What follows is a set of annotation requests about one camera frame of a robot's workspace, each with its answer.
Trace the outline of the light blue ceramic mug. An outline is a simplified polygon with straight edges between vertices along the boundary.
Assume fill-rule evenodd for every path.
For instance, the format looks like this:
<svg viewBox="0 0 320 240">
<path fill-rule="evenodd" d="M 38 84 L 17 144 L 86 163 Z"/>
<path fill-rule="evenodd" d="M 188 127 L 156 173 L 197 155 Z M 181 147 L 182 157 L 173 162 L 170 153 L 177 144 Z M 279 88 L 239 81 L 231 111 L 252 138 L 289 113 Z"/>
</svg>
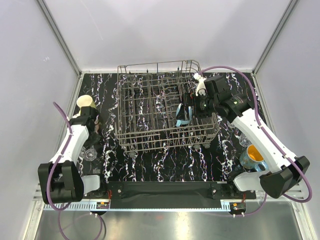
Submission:
<svg viewBox="0 0 320 240">
<path fill-rule="evenodd" d="M 182 125 L 188 125 L 191 123 L 193 116 L 193 110 L 191 106 L 188 106 L 187 109 L 180 103 L 176 109 L 175 118 L 176 118 L 176 127 Z"/>
</svg>

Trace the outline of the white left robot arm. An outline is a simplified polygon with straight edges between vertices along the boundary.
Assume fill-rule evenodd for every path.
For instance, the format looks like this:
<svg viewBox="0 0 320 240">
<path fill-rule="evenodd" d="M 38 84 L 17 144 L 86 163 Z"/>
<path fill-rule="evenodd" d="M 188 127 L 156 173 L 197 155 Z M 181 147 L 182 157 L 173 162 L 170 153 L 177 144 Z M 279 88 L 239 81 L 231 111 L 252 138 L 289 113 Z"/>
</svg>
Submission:
<svg viewBox="0 0 320 240">
<path fill-rule="evenodd" d="M 67 122 L 68 130 L 57 153 L 48 163 L 39 165 L 37 173 L 45 204 L 79 202 L 88 193 L 97 199 L 107 195 L 108 187 L 98 174 L 81 176 L 76 167 L 82 148 L 100 141 L 95 131 L 98 115 L 94 107 L 81 107 L 80 115 Z"/>
</svg>

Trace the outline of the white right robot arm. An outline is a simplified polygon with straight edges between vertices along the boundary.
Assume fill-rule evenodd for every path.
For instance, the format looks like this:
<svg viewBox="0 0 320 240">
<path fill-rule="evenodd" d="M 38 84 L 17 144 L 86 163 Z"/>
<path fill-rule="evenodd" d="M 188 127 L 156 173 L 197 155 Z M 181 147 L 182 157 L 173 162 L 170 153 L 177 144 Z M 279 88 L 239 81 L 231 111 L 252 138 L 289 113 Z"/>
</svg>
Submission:
<svg viewBox="0 0 320 240">
<path fill-rule="evenodd" d="M 257 112 L 257 101 L 249 101 L 245 94 L 231 94 L 227 80 L 222 75 L 205 78 L 193 75 L 196 90 L 182 96 L 176 110 L 177 127 L 188 125 L 192 116 L 207 118 L 213 113 L 234 124 L 252 143 L 253 150 L 247 151 L 250 163 L 243 167 L 255 171 L 242 172 L 232 177 L 226 192 L 233 199 L 245 191 L 262 190 L 274 199 L 284 196 L 288 190 L 305 180 L 310 161 L 290 151 L 268 128 Z M 256 170 L 259 164 L 266 168 Z"/>
</svg>

